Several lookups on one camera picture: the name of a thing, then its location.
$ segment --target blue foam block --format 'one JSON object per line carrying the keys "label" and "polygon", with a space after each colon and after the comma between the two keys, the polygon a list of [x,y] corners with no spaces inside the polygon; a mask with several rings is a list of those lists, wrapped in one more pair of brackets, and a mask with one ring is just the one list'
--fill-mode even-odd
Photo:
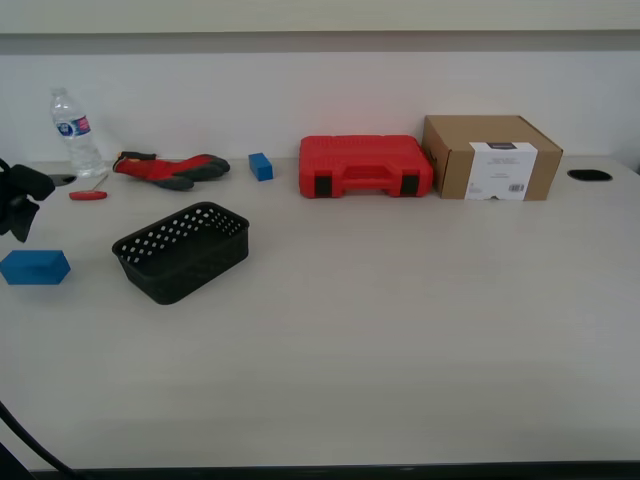
{"label": "blue foam block", "polygon": [[61,250],[14,250],[0,262],[9,285],[58,285],[70,270]]}
{"label": "blue foam block", "polygon": [[259,182],[273,179],[273,167],[264,153],[249,155],[249,166]]}

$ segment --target brown box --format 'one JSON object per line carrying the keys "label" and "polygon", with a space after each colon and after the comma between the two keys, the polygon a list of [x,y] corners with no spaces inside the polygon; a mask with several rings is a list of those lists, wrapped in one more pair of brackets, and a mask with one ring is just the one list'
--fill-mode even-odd
{"label": "brown box", "polygon": [[562,149],[516,115],[429,115],[422,146],[435,170],[434,187],[442,198],[464,199],[475,149],[470,142],[527,142],[538,150],[524,196],[545,200],[562,158]]}

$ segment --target cardboard box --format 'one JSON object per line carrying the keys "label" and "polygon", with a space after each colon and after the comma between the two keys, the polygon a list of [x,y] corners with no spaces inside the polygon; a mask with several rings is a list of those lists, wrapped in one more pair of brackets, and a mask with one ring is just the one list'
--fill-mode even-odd
{"label": "cardboard box", "polygon": [[520,116],[430,115],[422,146],[442,198],[545,200],[562,149]]}

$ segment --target bottle cap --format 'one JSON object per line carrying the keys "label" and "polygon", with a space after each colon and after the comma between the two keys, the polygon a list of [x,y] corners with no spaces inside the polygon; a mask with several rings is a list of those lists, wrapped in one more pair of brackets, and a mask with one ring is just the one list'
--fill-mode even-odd
{"label": "bottle cap", "polygon": [[54,97],[59,97],[60,95],[66,95],[67,94],[67,89],[64,87],[53,87],[51,89],[51,95],[53,95]]}

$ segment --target bottle label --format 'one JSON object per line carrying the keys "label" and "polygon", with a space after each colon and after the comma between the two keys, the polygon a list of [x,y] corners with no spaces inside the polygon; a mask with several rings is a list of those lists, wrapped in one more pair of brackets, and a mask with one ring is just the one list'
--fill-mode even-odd
{"label": "bottle label", "polygon": [[87,117],[72,120],[71,122],[56,123],[56,127],[58,127],[58,131],[63,137],[79,137],[91,131]]}

